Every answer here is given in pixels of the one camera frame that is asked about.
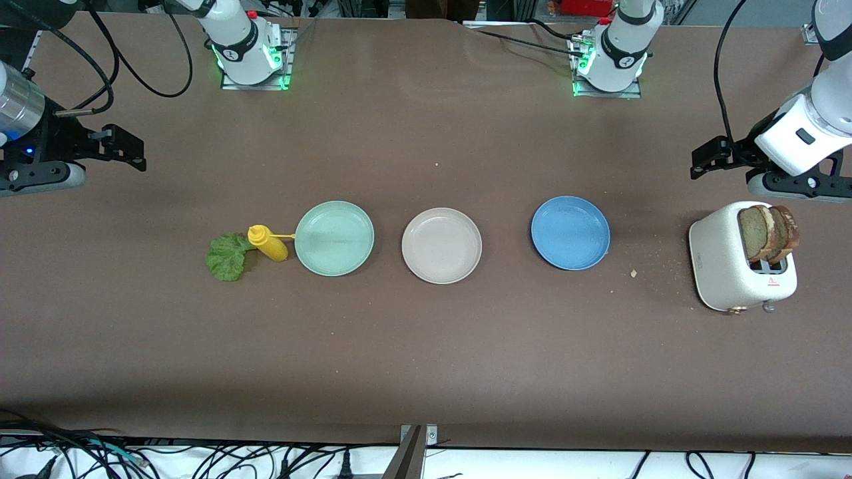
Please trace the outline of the brown bread slice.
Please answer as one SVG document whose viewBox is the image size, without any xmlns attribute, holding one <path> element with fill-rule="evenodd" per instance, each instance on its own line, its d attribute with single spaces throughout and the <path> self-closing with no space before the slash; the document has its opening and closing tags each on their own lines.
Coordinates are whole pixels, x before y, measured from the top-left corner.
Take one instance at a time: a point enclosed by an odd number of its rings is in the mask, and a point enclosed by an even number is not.
<svg viewBox="0 0 852 479">
<path fill-rule="evenodd" d="M 742 209 L 738 213 L 742 242 L 750 263 L 769 261 L 769 255 L 778 245 L 775 218 L 764 204 Z"/>
</svg>

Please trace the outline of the green lettuce leaf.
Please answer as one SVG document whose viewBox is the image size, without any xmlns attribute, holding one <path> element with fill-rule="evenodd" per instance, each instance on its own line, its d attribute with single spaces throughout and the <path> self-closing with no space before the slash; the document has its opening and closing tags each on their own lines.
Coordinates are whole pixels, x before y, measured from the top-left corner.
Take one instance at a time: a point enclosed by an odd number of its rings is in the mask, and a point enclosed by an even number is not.
<svg viewBox="0 0 852 479">
<path fill-rule="evenodd" d="M 219 281 L 234 282 L 243 275 L 246 255 L 253 249 L 256 246 L 244 234 L 223 234 L 211 240 L 205 265 Z"/>
</svg>

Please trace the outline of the yellow mustard squeeze bottle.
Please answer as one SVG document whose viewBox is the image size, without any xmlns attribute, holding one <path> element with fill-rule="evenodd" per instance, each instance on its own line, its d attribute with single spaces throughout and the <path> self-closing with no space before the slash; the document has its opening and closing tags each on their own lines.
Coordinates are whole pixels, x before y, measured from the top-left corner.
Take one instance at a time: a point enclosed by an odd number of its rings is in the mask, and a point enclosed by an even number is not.
<svg viewBox="0 0 852 479">
<path fill-rule="evenodd" d="M 285 240 L 296 239 L 295 234 L 275 234 L 268 226 L 261 224 L 250 226 L 246 237 L 250 245 L 277 263 L 289 258 L 290 251 Z"/>
</svg>

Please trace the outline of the blue plate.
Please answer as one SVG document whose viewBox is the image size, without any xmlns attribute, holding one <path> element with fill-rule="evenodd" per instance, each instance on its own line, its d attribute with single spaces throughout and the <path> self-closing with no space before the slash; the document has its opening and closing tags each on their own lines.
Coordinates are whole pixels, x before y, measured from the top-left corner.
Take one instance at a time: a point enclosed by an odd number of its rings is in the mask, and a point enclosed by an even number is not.
<svg viewBox="0 0 852 479">
<path fill-rule="evenodd" d="M 531 219 L 536 252 L 557 269 L 582 271 L 597 265 L 610 249 L 611 233 L 602 210 L 576 196 L 544 201 Z"/>
</svg>

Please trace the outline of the green plate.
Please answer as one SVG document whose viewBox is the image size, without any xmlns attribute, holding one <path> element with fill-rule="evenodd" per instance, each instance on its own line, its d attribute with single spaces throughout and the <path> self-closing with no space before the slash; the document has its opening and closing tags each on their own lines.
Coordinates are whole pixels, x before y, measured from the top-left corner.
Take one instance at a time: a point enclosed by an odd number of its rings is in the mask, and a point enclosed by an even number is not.
<svg viewBox="0 0 852 479">
<path fill-rule="evenodd" d="M 296 227 L 296 257 L 316 275 L 337 277 L 359 269 L 370 257 L 375 230 L 365 210 L 335 200 L 314 206 Z"/>
</svg>

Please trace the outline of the beige plate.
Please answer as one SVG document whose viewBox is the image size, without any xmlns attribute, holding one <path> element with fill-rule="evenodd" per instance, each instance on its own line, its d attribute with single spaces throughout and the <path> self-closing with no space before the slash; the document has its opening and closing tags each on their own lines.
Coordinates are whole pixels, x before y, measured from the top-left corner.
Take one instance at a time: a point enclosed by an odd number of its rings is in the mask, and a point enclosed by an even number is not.
<svg viewBox="0 0 852 479">
<path fill-rule="evenodd" d="M 430 284 L 450 285 L 474 272 L 481 260 L 482 236 L 463 212 L 431 208 L 414 216 L 401 238 L 408 270 Z"/>
</svg>

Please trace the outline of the bread slice dark crust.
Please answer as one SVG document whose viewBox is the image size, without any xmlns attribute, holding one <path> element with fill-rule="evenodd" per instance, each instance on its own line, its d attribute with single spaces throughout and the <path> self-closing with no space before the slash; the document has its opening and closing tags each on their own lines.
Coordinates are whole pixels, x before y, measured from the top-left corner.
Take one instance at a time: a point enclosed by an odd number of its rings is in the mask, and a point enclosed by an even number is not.
<svg viewBox="0 0 852 479">
<path fill-rule="evenodd" d="M 775 219 L 777 233 L 777 245 L 769 256 L 769 263 L 776 265 L 800 245 L 800 234 L 796 219 L 789 208 L 771 206 L 769 211 Z"/>
</svg>

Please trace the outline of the white toaster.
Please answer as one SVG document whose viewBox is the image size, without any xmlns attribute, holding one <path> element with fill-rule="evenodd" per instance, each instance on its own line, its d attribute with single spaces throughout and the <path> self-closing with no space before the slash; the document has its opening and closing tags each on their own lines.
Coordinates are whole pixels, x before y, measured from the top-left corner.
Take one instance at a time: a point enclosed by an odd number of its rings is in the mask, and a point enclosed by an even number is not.
<svg viewBox="0 0 852 479">
<path fill-rule="evenodd" d="M 763 202 L 727 204 L 690 226 L 690 257 L 699 298 L 710 309 L 728 313 L 763 307 L 791 297 L 798 278 L 792 257 L 772 266 L 766 260 L 750 261 L 740 215 Z"/>
</svg>

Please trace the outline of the red background box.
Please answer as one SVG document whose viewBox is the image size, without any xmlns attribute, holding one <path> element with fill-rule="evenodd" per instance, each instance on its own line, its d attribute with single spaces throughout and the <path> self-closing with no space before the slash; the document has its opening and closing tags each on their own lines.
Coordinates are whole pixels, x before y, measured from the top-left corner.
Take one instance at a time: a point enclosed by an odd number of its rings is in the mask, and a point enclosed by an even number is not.
<svg viewBox="0 0 852 479">
<path fill-rule="evenodd" d="M 560 12 L 578 17 L 608 16 L 615 0 L 560 0 Z"/>
</svg>

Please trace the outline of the dark aluminium bar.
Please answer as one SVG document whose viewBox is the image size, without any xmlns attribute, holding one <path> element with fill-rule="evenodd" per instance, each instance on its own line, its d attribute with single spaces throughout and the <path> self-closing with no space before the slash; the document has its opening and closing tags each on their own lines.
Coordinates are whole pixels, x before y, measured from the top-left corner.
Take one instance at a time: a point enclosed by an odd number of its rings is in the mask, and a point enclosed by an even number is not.
<svg viewBox="0 0 852 479">
<path fill-rule="evenodd" d="M 428 439 L 427 425 L 409 425 L 381 479 L 422 479 Z"/>
</svg>

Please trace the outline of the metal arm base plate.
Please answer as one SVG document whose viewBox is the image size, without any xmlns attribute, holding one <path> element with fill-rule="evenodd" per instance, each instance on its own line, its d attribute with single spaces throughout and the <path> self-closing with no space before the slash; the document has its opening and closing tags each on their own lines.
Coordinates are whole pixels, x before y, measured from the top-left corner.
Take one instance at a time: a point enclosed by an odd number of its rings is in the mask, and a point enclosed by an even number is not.
<svg viewBox="0 0 852 479">
<path fill-rule="evenodd" d="M 258 40 L 237 62 L 234 49 L 213 46 L 222 90 L 284 91 L 290 87 L 298 29 L 256 19 Z"/>
<path fill-rule="evenodd" d="M 569 40 L 566 40 L 566 46 L 570 53 L 578 53 L 578 57 L 573 57 L 570 60 L 572 73 L 572 94 L 574 97 L 589 96 L 598 98 L 616 98 L 616 99 L 639 99 L 641 97 L 641 86 L 637 78 L 633 79 L 632 83 L 626 90 L 618 92 L 608 92 L 599 90 L 594 87 L 587 78 L 581 75 L 582 70 L 587 69 L 588 65 L 596 58 L 596 49 L 594 49 L 593 39 L 585 33 L 590 33 L 591 30 L 582 31 L 581 35 L 574 34 Z"/>
</svg>

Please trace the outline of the small metal bracket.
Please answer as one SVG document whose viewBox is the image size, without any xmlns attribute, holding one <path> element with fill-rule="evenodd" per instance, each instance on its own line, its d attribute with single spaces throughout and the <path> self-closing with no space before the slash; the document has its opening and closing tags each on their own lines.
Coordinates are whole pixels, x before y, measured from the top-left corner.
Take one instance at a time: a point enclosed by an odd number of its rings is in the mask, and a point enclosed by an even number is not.
<svg viewBox="0 0 852 479">
<path fill-rule="evenodd" d="M 407 437 L 409 430 L 413 428 L 414 424 L 402 424 L 401 425 L 401 434 L 399 434 L 399 443 L 402 444 L 405 437 Z M 439 440 L 438 434 L 438 426 L 437 424 L 421 424 L 422 430 L 424 432 L 424 443 L 426 448 L 432 448 L 432 446 L 436 446 Z"/>
</svg>

